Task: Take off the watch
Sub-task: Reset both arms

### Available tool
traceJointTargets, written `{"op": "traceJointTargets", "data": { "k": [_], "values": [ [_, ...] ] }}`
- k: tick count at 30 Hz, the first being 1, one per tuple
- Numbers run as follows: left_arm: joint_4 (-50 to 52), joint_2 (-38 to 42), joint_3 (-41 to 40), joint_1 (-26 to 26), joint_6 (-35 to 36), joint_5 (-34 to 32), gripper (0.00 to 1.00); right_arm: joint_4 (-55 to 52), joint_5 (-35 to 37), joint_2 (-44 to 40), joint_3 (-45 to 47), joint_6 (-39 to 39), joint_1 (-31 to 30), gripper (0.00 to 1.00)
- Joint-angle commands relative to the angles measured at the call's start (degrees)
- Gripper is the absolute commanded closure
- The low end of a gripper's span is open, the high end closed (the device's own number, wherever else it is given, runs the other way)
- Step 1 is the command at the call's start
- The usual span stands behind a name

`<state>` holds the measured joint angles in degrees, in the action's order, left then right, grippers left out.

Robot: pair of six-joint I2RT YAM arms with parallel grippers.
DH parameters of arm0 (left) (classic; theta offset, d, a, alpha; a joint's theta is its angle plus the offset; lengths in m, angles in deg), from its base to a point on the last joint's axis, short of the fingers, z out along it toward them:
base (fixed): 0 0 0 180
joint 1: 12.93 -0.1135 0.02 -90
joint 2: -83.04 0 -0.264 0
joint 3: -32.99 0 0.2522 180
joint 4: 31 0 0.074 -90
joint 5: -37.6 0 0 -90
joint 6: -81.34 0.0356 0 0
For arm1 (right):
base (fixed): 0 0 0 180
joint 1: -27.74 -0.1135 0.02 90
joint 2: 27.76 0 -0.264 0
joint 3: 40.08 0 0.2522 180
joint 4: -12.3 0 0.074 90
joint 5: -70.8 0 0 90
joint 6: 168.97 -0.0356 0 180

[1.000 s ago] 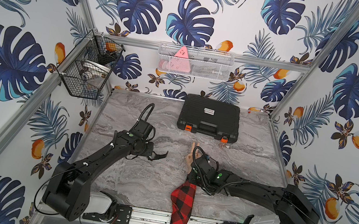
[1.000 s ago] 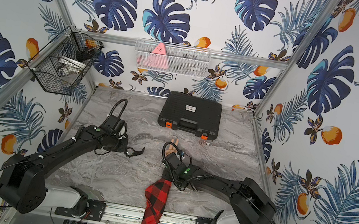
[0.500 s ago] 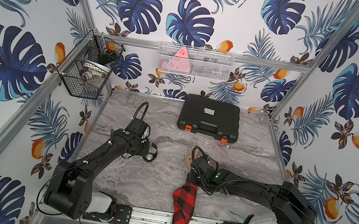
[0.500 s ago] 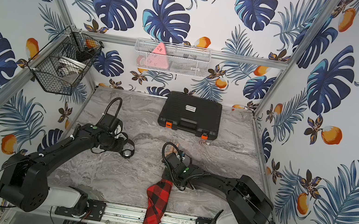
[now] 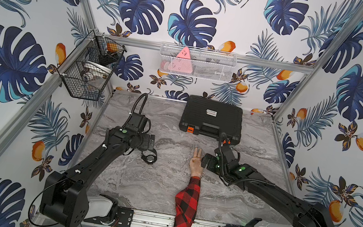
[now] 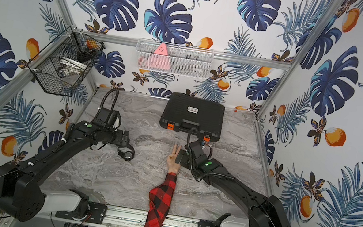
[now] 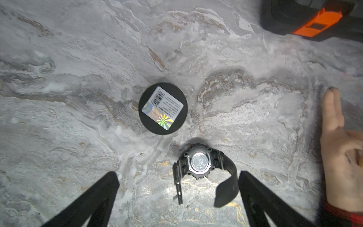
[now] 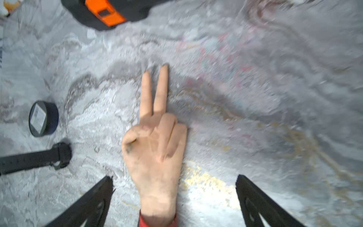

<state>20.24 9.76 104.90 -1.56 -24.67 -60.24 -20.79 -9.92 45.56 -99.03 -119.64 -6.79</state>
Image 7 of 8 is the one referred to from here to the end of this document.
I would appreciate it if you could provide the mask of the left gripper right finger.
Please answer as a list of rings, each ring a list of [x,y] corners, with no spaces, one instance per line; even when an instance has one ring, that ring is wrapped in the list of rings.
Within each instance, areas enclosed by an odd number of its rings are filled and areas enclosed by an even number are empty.
[[[241,171],[238,183],[251,227],[269,227],[267,216],[278,227],[315,226],[249,172]]]

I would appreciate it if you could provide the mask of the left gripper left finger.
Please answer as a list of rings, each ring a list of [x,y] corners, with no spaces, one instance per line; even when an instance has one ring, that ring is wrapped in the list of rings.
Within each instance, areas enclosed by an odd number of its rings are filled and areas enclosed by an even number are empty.
[[[43,226],[81,227],[88,221],[89,227],[106,227],[119,187],[120,184],[116,173],[113,171],[108,172],[72,204]]]

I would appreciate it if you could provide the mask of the black wrist watch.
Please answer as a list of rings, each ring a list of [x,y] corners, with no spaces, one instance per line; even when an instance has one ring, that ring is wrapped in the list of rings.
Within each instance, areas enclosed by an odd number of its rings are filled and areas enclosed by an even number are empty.
[[[236,165],[222,151],[200,143],[191,145],[173,164],[176,187],[174,199],[177,199],[180,205],[183,204],[181,182],[185,175],[201,179],[208,177],[210,172],[216,168],[227,171],[231,176],[217,186],[214,206],[221,208],[234,200],[239,193]]]

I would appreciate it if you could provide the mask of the red plaid sleeved forearm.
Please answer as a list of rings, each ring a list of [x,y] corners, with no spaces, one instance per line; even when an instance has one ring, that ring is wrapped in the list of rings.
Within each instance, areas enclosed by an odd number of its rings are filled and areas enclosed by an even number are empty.
[[[363,227],[363,214],[334,207],[325,202],[320,215],[321,227]]]

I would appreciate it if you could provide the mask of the mannequin hand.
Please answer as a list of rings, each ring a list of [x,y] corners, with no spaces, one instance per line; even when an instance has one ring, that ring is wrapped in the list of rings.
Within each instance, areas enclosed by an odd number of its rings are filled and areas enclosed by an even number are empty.
[[[344,129],[340,92],[329,88],[322,103],[321,155],[327,202],[363,213],[363,134]]]

